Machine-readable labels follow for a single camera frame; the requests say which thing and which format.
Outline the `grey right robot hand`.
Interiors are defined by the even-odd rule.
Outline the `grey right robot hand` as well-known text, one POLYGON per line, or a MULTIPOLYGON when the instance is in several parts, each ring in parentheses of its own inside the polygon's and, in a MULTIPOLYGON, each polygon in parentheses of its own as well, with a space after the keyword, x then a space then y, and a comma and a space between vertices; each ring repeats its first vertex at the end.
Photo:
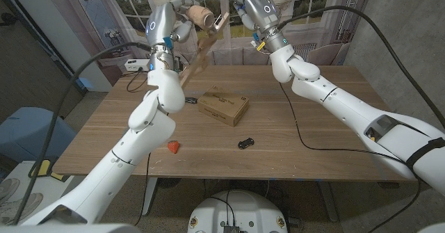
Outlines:
POLYGON ((266 33, 279 24, 273 0, 230 0, 243 25, 251 31, 266 33))

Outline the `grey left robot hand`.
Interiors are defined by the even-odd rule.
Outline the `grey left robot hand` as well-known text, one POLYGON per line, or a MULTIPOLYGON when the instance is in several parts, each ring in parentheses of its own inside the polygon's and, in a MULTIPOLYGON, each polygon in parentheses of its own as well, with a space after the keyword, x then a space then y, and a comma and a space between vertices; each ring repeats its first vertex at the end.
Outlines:
POLYGON ((173 47, 173 42, 187 41, 194 23, 184 17, 191 6, 200 6, 195 0, 171 0, 157 6, 146 23, 148 44, 164 44, 173 47))

